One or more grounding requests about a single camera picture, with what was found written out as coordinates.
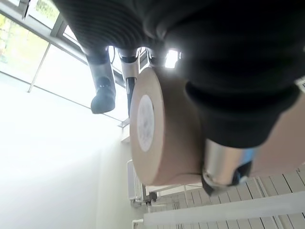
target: window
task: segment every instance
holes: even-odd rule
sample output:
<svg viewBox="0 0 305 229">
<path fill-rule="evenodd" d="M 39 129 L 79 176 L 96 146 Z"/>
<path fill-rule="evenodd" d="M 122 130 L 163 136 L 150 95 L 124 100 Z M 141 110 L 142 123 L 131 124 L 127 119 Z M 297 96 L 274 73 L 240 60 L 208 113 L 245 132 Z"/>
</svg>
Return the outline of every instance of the window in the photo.
<svg viewBox="0 0 305 229">
<path fill-rule="evenodd" d="M 295 84 L 298 85 L 301 91 L 305 93 L 305 76 L 301 77 L 300 79 L 297 79 L 295 81 Z"/>
<path fill-rule="evenodd" d="M 169 50 L 166 56 L 165 67 L 175 68 L 177 61 L 178 61 L 178 52 L 174 50 Z"/>
<path fill-rule="evenodd" d="M 86 107 L 91 106 L 96 95 L 89 66 L 53 45 L 48 50 L 35 85 Z M 125 88 L 116 84 L 116 107 L 106 114 L 121 121 L 128 117 Z"/>
<path fill-rule="evenodd" d="M 115 84 L 115 90 L 115 108 L 114 110 L 105 114 L 123 122 L 128 118 L 127 93 L 126 89 L 119 86 L 118 84 Z"/>
<path fill-rule="evenodd" d="M 110 61 L 112 62 L 112 66 L 122 72 L 122 63 L 118 50 L 116 48 L 113 50 L 113 46 L 109 46 L 108 52 Z"/>
<path fill-rule="evenodd" d="M 13 3 L 15 6 L 19 6 L 20 0 L 8 0 L 8 1 Z"/>
<path fill-rule="evenodd" d="M 48 43 L 0 14 L 0 71 L 31 82 Z"/>
<path fill-rule="evenodd" d="M 70 40 L 74 40 L 77 41 L 73 31 L 71 30 L 71 28 L 69 26 L 67 26 L 67 28 L 65 29 L 65 32 L 63 32 L 63 35 L 67 38 L 69 38 Z"/>
<path fill-rule="evenodd" d="M 140 55 L 146 51 L 146 48 L 145 47 L 142 47 L 141 50 L 140 50 Z"/>
<path fill-rule="evenodd" d="M 51 29 L 59 15 L 58 9 L 51 0 L 35 0 L 29 12 L 32 17 Z"/>
</svg>

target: white wall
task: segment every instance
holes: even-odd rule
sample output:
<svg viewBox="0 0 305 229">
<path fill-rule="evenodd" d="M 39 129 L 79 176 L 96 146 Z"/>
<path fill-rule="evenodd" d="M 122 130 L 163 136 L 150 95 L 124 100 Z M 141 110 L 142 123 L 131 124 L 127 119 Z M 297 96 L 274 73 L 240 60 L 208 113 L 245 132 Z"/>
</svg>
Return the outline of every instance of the white wall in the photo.
<svg viewBox="0 0 305 229">
<path fill-rule="evenodd" d="M 127 198 L 117 122 L 0 81 L 1 229 L 119 229 L 142 217 Z"/>
</svg>

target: metal pole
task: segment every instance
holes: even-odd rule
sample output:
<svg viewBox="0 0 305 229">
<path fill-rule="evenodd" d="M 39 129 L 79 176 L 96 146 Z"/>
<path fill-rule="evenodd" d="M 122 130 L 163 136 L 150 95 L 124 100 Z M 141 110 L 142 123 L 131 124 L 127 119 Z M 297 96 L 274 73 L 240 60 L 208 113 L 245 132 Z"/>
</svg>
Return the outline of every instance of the metal pole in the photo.
<svg viewBox="0 0 305 229">
<path fill-rule="evenodd" d="M 44 59 L 46 58 L 46 56 L 47 56 L 47 54 L 48 54 L 48 51 L 49 51 L 50 46 L 51 46 L 51 43 L 48 44 L 47 49 L 46 49 L 46 51 L 44 52 L 44 55 L 43 55 L 43 57 L 42 57 L 42 59 L 41 59 L 41 61 L 40 61 L 40 64 L 39 64 L 38 69 L 37 69 L 37 71 L 36 71 L 36 73 L 35 73 L 35 76 L 34 76 L 34 78 L 33 78 L 33 80 L 32 80 L 32 83 L 30 84 L 30 87 L 29 87 L 29 89 L 28 89 L 28 93 L 31 92 L 31 90 L 32 90 L 32 88 L 33 88 L 33 86 L 34 86 L 34 84 L 35 84 L 35 82 L 36 82 L 38 73 L 39 73 L 40 68 L 41 68 L 41 66 L 42 66 L 42 64 L 43 64 Z"/>
<path fill-rule="evenodd" d="M 273 197 L 144 214 L 146 226 L 216 222 L 305 211 L 305 191 Z"/>
</svg>

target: roll of tape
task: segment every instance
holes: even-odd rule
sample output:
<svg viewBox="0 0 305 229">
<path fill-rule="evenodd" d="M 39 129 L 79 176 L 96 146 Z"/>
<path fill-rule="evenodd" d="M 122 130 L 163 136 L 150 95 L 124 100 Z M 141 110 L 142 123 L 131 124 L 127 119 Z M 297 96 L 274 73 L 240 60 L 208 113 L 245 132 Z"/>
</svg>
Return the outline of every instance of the roll of tape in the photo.
<svg viewBox="0 0 305 229">
<path fill-rule="evenodd" d="M 173 69 L 155 71 L 141 72 L 132 95 L 130 139 L 137 176 L 146 185 L 200 182 L 204 138 L 184 94 L 186 81 Z"/>
</svg>

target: tree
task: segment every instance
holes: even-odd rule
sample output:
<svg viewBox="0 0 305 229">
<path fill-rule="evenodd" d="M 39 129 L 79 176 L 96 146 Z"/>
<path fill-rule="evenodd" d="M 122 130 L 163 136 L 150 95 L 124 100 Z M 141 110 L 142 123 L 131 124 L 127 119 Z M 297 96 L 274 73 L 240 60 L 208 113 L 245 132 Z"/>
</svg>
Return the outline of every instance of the tree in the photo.
<svg viewBox="0 0 305 229">
<path fill-rule="evenodd" d="M 0 65 L 33 76 L 48 42 L 0 15 Z"/>
<path fill-rule="evenodd" d="M 50 21 L 55 22 L 59 15 L 58 9 L 50 0 L 38 0 L 35 9 Z"/>
<path fill-rule="evenodd" d="M 4 23 L 5 23 L 5 17 L 2 14 L 0 14 L 0 29 L 3 29 Z"/>
</svg>

